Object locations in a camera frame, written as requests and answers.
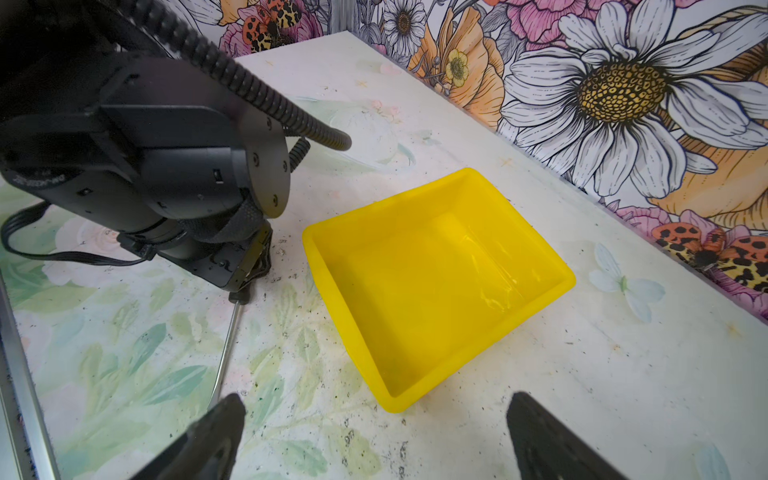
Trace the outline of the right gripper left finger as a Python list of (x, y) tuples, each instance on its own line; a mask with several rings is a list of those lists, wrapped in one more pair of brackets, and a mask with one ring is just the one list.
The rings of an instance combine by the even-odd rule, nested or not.
[(132, 479), (229, 479), (245, 416), (240, 396), (227, 395)]

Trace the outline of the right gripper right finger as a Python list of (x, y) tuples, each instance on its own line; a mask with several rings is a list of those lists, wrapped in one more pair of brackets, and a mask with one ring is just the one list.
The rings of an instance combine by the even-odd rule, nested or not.
[(526, 392), (513, 394), (506, 422), (525, 480), (626, 479)]

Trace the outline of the black handled screwdriver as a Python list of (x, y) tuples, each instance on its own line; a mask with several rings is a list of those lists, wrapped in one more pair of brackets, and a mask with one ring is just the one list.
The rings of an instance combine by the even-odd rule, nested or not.
[(230, 321), (227, 329), (227, 333), (224, 340), (223, 350), (220, 356), (219, 364), (216, 371), (216, 377), (208, 404), (208, 409), (213, 409), (219, 402), (221, 396), (221, 390), (224, 383), (226, 369), (228, 361), (231, 355), (231, 350), (234, 345), (235, 336), (238, 328), (239, 318), (243, 307), (250, 302), (252, 298), (252, 288), (244, 287), (239, 291), (231, 292), (228, 300), (233, 305)]

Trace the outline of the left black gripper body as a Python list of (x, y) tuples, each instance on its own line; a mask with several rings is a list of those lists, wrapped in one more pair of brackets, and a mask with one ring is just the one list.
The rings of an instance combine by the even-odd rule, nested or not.
[(181, 60), (44, 58), (1, 86), (7, 183), (227, 291), (267, 271), (290, 173), (282, 125)]

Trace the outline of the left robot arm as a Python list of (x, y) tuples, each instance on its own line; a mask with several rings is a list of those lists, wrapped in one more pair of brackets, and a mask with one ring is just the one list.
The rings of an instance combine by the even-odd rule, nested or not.
[(113, 230), (124, 264), (161, 257), (246, 299), (271, 268), (294, 147), (282, 99), (156, 1), (12, 1), (1, 9), (1, 175), (37, 203)]

